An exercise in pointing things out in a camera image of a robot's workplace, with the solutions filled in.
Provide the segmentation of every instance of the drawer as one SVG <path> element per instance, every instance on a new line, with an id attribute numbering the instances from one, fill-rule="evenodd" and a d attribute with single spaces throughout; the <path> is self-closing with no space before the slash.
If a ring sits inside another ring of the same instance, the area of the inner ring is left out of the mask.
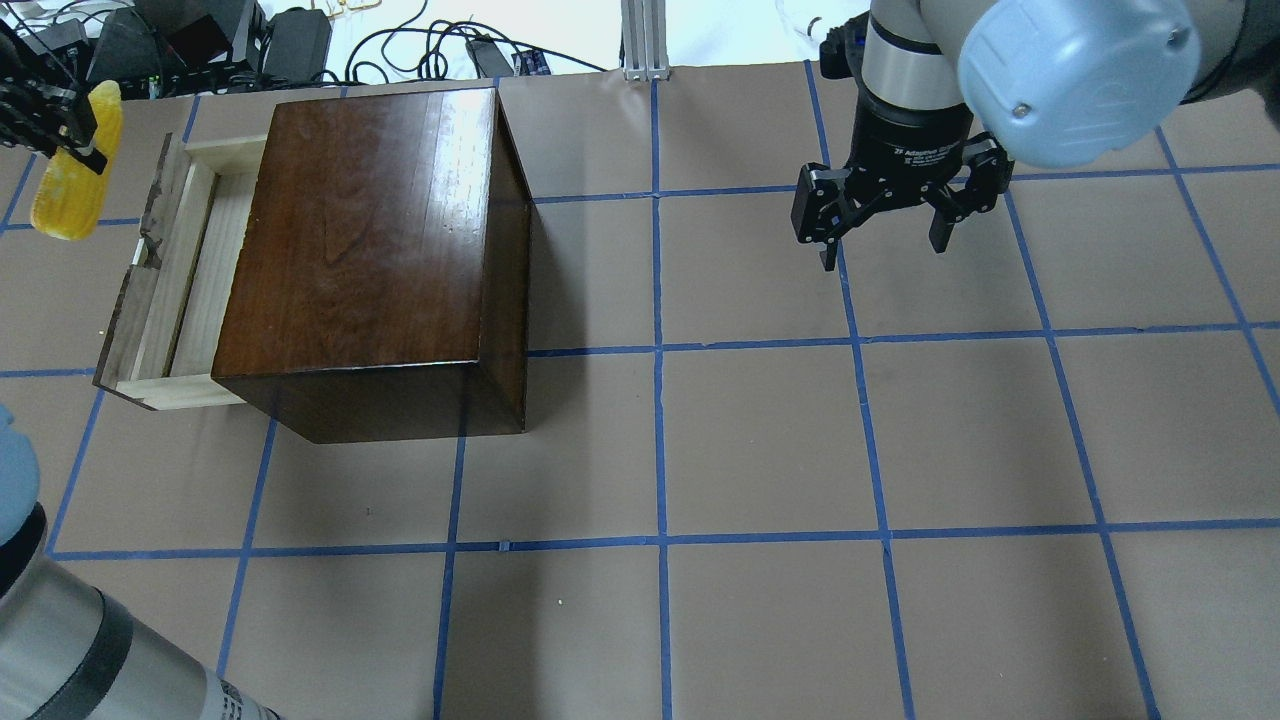
<path id="1" fill-rule="evenodd" d="M 93 384 L 152 410 L 243 402 L 210 370 L 265 146 L 165 137 Z"/>

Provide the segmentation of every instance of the metal bracket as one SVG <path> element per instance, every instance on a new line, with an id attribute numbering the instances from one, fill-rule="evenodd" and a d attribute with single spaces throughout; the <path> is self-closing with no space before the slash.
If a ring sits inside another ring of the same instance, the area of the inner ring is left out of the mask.
<path id="1" fill-rule="evenodd" d="M 667 79 L 667 0 L 622 0 L 622 73 L 630 81 Z"/>

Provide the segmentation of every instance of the blue grid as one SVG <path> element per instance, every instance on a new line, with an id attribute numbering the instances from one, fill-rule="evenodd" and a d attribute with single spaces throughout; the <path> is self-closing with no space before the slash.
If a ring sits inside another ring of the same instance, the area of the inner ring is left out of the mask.
<path id="1" fill-rule="evenodd" d="M 822 117 L 822 108 L 818 101 L 813 68 L 809 63 L 805 63 L 805 76 L 809 86 L 810 100 L 813 104 L 814 122 L 817 124 L 817 131 L 818 131 L 819 150 L 822 152 L 823 161 L 829 164 L 829 151 L 827 146 L 827 135 Z M 1014 177 L 1015 182 L 1100 178 L 1100 177 L 1149 177 L 1149 176 L 1172 177 L 1178 183 L 1179 191 L 1187 205 L 1188 213 L 1190 214 L 1196 224 L 1196 229 L 1199 233 L 1199 237 L 1204 245 L 1206 254 L 1208 255 L 1213 265 L 1213 269 L 1217 273 L 1217 277 L 1222 284 L 1222 290 L 1226 293 L 1228 300 L 1230 301 L 1233 311 L 1235 313 L 1236 323 L 1234 324 L 1219 323 L 1219 324 L 1203 324 L 1203 325 L 1164 325 L 1164 327 L 1149 327 L 1149 328 L 1137 328 L 1137 327 L 1066 328 L 1066 329 L 1055 328 L 1051 323 L 1048 311 L 1044 306 L 1044 300 L 1041 293 L 1039 284 L 1036 277 L 1034 263 L 1032 260 L 1030 251 L 1028 249 L 1023 233 L 1021 223 L 1018 217 L 1016 205 L 1014 202 L 1012 196 L 1009 195 L 1006 196 L 1006 202 L 1009 206 L 1011 222 L 1014 224 L 1015 236 L 1018 238 L 1019 251 L 1023 256 L 1023 263 L 1027 270 L 1028 281 L 1032 286 L 1033 297 L 1036 300 L 1037 310 L 1041 316 L 1042 327 L 1038 329 L 1007 331 L 1007 332 L 861 336 L 858 332 L 856 315 L 850 292 L 849 272 L 845 265 L 844 252 L 841 252 L 838 258 L 840 260 L 838 274 L 840 274 L 846 320 L 849 324 L 847 337 L 668 345 L 663 342 L 663 334 L 662 334 L 660 200 L 664 197 L 687 197 L 687 196 L 707 196 L 707 195 L 791 192 L 794 188 L 791 186 L 759 186 L 759 187 L 694 188 L 694 190 L 675 190 L 675 191 L 660 190 L 659 124 L 658 124 L 659 87 L 660 83 L 652 83 L 650 86 L 652 88 L 650 132 L 652 132 L 653 173 L 652 173 L 652 188 L 649 191 L 604 193 L 604 195 L 554 196 L 554 197 L 535 199 L 535 202 L 538 204 L 589 202 L 589 201 L 640 200 L 640 199 L 649 199 L 652 201 L 654 342 L 653 345 L 641 345 L 641 346 L 552 348 L 552 350 L 535 350 L 529 352 L 530 357 L 570 357 L 570 356 L 630 355 L 630 354 L 653 355 L 654 439 L 655 439 L 655 452 L 657 452 L 657 473 L 658 473 L 657 475 L 658 532 L 655 534 L 599 537 L 599 538 L 570 538 L 570 539 L 552 539 L 552 541 L 458 542 L 457 539 L 458 515 L 461 507 L 462 475 L 463 475 L 463 466 L 466 457 L 466 438 L 458 438 L 456 447 L 456 457 L 454 457 L 453 492 L 449 507 L 449 529 L 448 529 L 447 542 L 404 543 L 404 544 L 317 546 L 317 547 L 256 547 L 253 543 L 253 536 L 257 524 L 259 510 L 261 506 L 262 493 L 265 489 L 268 469 L 270 466 L 274 439 L 276 434 L 276 423 L 273 420 L 268 425 L 257 478 L 253 486 L 251 507 L 248 518 L 246 520 L 244 536 L 241 547 L 59 551 L 56 548 L 58 538 L 60 536 L 63 523 L 65 521 L 67 510 L 70 506 L 72 497 L 76 491 L 77 479 L 79 477 L 79 470 L 83 465 L 84 455 L 92 439 L 95 424 L 97 421 L 99 413 L 102 405 L 104 392 L 97 391 L 92 407 L 88 413 L 88 418 L 86 419 L 84 423 L 84 430 L 79 441 L 79 447 L 76 455 L 76 461 L 70 471 L 70 477 L 68 478 L 67 488 L 64 491 L 61 502 L 59 503 L 58 507 L 58 512 L 50 528 L 49 544 L 47 544 L 49 556 L 52 557 L 54 560 L 60 560 L 60 561 L 237 559 L 238 564 L 237 564 L 236 580 L 232 592 L 232 600 L 228 607 L 223 642 L 218 659 L 218 671 L 221 674 L 225 673 L 227 661 L 229 659 L 232 644 L 234 641 L 236 619 L 239 610 L 239 601 L 243 592 L 244 577 L 247 573 L 250 560 L 255 557 L 333 557 L 333 556 L 365 556 L 365 555 L 442 553 L 444 555 L 445 560 L 444 560 L 444 577 L 443 577 L 442 596 L 440 596 L 436 665 L 435 665 L 435 675 L 433 678 L 433 698 L 435 701 L 434 716 L 439 717 L 443 706 L 442 700 L 444 689 L 444 676 L 445 676 L 444 669 L 447 660 L 449 616 L 452 605 L 453 566 L 457 553 L 543 552 L 543 551 L 556 551 L 556 550 L 604 548 L 604 547 L 657 547 L 659 551 L 658 573 L 659 573 L 659 615 L 660 615 L 659 628 L 662 633 L 660 638 L 662 708 L 663 708 L 663 717 L 666 720 L 669 720 L 673 716 L 672 676 L 671 676 L 671 600 L 669 600 L 668 555 L 667 555 L 669 547 L 686 546 L 686 544 L 726 544 L 726 543 L 737 544 L 737 543 L 849 542 L 849 541 L 878 542 L 883 548 L 883 570 L 886 580 L 886 592 L 890 607 L 890 619 L 892 624 L 895 651 L 897 657 L 904 716 L 908 720 L 913 720 L 915 716 L 915 710 L 914 710 L 914 700 L 911 696 L 909 661 L 908 661 L 904 632 L 902 632 L 902 619 L 897 600 L 892 542 L 897 539 L 1096 534 L 1100 537 L 1102 542 L 1103 552 L 1107 560 L 1107 566 L 1111 574 L 1116 601 L 1120 607 L 1120 614 L 1124 623 L 1126 639 L 1129 642 L 1135 671 L 1138 674 L 1139 687 L 1142 689 L 1143 700 L 1147 706 L 1148 717 L 1158 719 L 1160 710 L 1156 703 L 1155 693 L 1151 688 L 1149 678 L 1147 676 L 1140 643 L 1138 642 L 1137 630 L 1134 628 L 1133 618 L 1129 611 L 1128 600 L 1125 597 L 1125 591 L 1124 591 L 1124 583 L 1120 575 L 1120 568 L 1116 561 L 1111 543 L 1111 536 L 1116 533 L 1280 529 L 1280 518 L 1233 518 L 1233 519 L 1216 519 L 1216 520 L 1170 520 L 1170 521 L 1139 521 L 1139 523 L 1108 521 L 1102 509 L 1102 503 L 1098 496 L 1098 489 L 1093 479 L 1092 468 L 1089 466 L 1088 450 L 1085 448 L 1083 433 L 1080 432 L 1079 427 L 1079 420 L 1075 415 L 1070 387 L 1068 384 L 1066 374 L 1062 369 L 1061 357 L 1057 351 L 1056 341 L 1060 337 L 1103 337 L 1103 336 L 1144 334 L 1144 333 L 1158 334 L 1158 333 L 1239 332 L 1245 337 L 1249 345 L 1249 350 L 1258 366 L 1260 375 L 1270 396 L 1270 400 L 1277 415 L 1280 415 L 1280 395 L 1277 395 L 1274 377 L 1271 374 L 1271 370 L 1267 368 L 1267 364 L 1261 354 L 1261 350 L 1258 347 L 1254 336 L 1254 331 L 1258 329 L 1280 329 L 1280 320 L 1249 322 L 1234 290 L 1231 288 L 1225 268 L 1222 266 L 1217 256 L 1217 252 L 1213 247 L 1212 238 L 1210 237 L 1210 233 L 1204 228 L 1204 224 L 1199 217 L 1199 213 L 1184 181 L 1184 176 L 1188 174 L 1276 172 L 1280 170 L 1280 164 L 1181 168 L 1178 165 L 1172 150 L 1170 149 L 1169 142 L 1165 138 L 1164 133 L 1161 131 L 1157 131 L 1157 138 L 1169 161 L 1167 169 L 1160 168 L 1160 169 L 1138 169 L 1138 170 L 1039 173 L 1039 174 L 1016 174 Z M 187 123 L 182 136 L 183 141 L 187 141 L 191 136 L 192 128 L 195 127 L 198 108 L 200 108 L 200 96 L 196 96 L 192 102 L 191 114 L 187 118 Z M 31 225 L 28 223 L 12 223 L 10 220 L 13 219 L 13 213 L 23 193 L 23 188 L 29 179 L 29 174 L 33 165 L 35 165 L 35 156 L 32 156 L 27 161 L 22 177 L 19 178 L 18 186 L 14 190 L 14 193 L 8 204 L 8 208 L 5 209 L 4 218 L 0 219 L 0 236 L 3 236 L 5 231 L 10 229 L 31 229 Z M 99 224 L 106 227 L 106 225 L 129 225 L 137 223 L 138 223 L 137 218 L 113 218 L 101 220 Z M 1059 524 L 1059 525 L 973 527 L 973 528 L 893 528 L 888 519 L 888 510 L 884 502 L 883 484 L 879 474 L 878 452 L 874 436 L 874 423 L 873 423 L 870 402 L 868 400 L 868 393 L 867 393 L 865 373 L 863 369 L 863 359 L 861 359 L 863 346 L 872 343 L 972 342 L 972 341 L 1011 340 L 1011 338 L 1043 338 L 1050 348 L 1051 360 L 1053 363 L 1055 374 L 1057 377 L 1064 407 L 1066 409 L 1068 413 L 1068 419 L 1073 437 L 1075 439 L 1080 466 L 1084 474 L 1089 498 L 1093 505 L 1094 523 Z M 876 514 L 877 514 L 876 529 L 828 530 L 828 532 L 822 532 L 822 530 L 780 532 L 780 533 L 669 534 L 667 530 L 667 492 L 666 492 L 667 488 L 666 488 L 666 452 L 664 452 L 666 441 L 664 441 L 664 427 L 663 427 L 664 423 L 663 423 L 663 410 L 662 410 L 664 354 L 742 350 L 742 348 L 814 347 L 814 346 L 849 346 L 852 351 L 852 360 L 854 360 L 855 377 L 858 384 L 859 409 L 861 413 L 861 420 L 865 432 L 868 461 L 870 464 L 872 484 L 873 484 L 872 489 L 876 500 Z M 86 377 L 92 374 L 93 374 L 92 368 L 49 368 L 49 369 L 29 369 L 29 370 L 10 369 L 10 370 L 0 370 L 0 380 L 6 378 Z"/>

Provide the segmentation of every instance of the yellow object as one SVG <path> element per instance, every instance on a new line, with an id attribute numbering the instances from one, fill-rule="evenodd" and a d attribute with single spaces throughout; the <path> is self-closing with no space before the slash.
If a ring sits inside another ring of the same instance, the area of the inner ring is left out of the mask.
<path id="1" fill-rule="evenodd" d="M 36 202 L 31 206 L 31 224 L 47 236 L 61 240 L 84 240 L 97 225 L 106 199 L 106 183 L 120 147 L 124 110 L 120 108 L 120 86 L 109 79 L 88 94 L 97 131 L 93 143 L 106 155 L 102 174 L 86 168 L 67 150 L 59 147 L 40 179 Z"/>

